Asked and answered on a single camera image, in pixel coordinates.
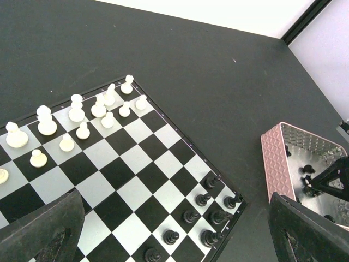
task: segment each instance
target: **table surface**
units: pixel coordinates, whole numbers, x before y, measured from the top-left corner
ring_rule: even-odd
[[[219,262],[277,261],[261,134],[343,145],[340,117],[281,40],[89,0],[3,0],[0,123],[133,74],[250,202]]]

